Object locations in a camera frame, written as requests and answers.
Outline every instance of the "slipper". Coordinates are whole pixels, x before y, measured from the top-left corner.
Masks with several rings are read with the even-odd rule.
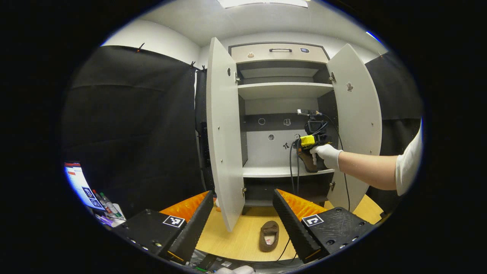
[[[261,227],[259,249],[263,252],[273,251],[279,241],[279,225],[275,221],[268,221]]]

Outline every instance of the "wooden table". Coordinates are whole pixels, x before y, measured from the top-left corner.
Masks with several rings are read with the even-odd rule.
[[[324,208],[332,209],[333,205],[326,201]],[[381,219],[382,212],[382,209],[365,195],[353,213],[371,224],[376,224]],[[259,250],[259,232],[261,226],[271,220],[279,224],[279,242],[273,251],[262,252]],[[245,215],[240,216],[233,231],[228,232],[221,212],[216,211],[214,206],[196,249],[237,260],[274,261],[281,255],[288,239],[289,235],[273,207],[251,208]],[[295,254],[293,244],[289,242],[280,260],[292,259]]]

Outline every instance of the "white wall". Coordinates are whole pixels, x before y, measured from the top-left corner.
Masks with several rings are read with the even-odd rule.
[[[233,38],[228,38],[224,40],[219,40],[222,45],[227,48],[228,46],[254,43],[254,42],[297,42],[297,43],[307,43],[323,46],[326,53],[330,58],[333,58],[335,54],[347,43],[346,41],[340,40],[334,37],[328,37],[323,35],[309,34],[309,33],[299,33],[299,32],[267,32],[267,33],[257,33],[244,36],[238,36]],[[197,64],[199,66],[205,65],[208,67],[208,45],[201,48],[200,57]],[[349,43],[355,51],[357,51],[358,56],[362,59],[364,63],[379,56],[379,53],[372,52],[368,49],[361,48],[357,45]]]
[[[120,45],[142,47],[191,64],[198,61],[200,46],[170,28],[146,21],[134,20],[113,34],[102,46]]]

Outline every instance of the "white glove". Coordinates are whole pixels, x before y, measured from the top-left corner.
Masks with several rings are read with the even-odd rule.
[[[313,164],[316,166],[316,153],[318,156],[324,160],[325,166],[327,168],[340,170],[338,166],[338,155],[343,150],[338,150],[332,147],[330,144],[324,146],[317,146],[312,148],[309,152],[313,155]]]

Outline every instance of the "open cabinet door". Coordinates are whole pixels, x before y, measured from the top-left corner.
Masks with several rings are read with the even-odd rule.
[[[339,133],[343,150],[353,153],[379,155],[382,141],[382,115],[374,82],[357,52],[346,44],[326,64],[337,98]],[[335,207],[348,208],[345,178],[335,170],[335,187],[328,192],[328,200]],[[350,212],[364,197],[369,185],[347,176]]]
[[[212,38],[206,82],[208,144],[215,192],[229,232],[245,204],[236,71],[228,51]]]

